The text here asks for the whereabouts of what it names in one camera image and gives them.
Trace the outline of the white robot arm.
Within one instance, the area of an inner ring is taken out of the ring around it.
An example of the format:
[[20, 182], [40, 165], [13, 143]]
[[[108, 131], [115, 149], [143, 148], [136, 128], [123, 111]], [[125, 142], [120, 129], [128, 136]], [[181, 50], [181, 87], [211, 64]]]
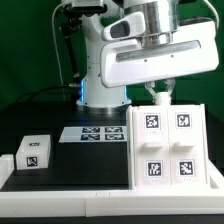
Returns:
[[118, 109], [130, 103], [126, 86], [143, 83], [155, 95], [160, 80], [170, 95], [178, 77], [215, 70], [219, 16], [179, 17], [178, 8], [195, 1], [61, 0], [69, 27], [81, 26], [86, 40], [79, 107]]

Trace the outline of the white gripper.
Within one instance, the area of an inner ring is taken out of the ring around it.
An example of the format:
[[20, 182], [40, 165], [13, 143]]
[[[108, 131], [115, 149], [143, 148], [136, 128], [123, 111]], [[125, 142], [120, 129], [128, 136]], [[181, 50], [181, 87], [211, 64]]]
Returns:
[[167, 79], [165, 91], [171, 95], [174, 78], [217, 68], [215, 36], [215, 24], [210, 20], [181, 26], [170, 44], [143, 48], [137, 38], [109, 43], [101, 51], [102, 84], [113, 88], [146, 83], [146, 90], [155, 98], [154, 81]]

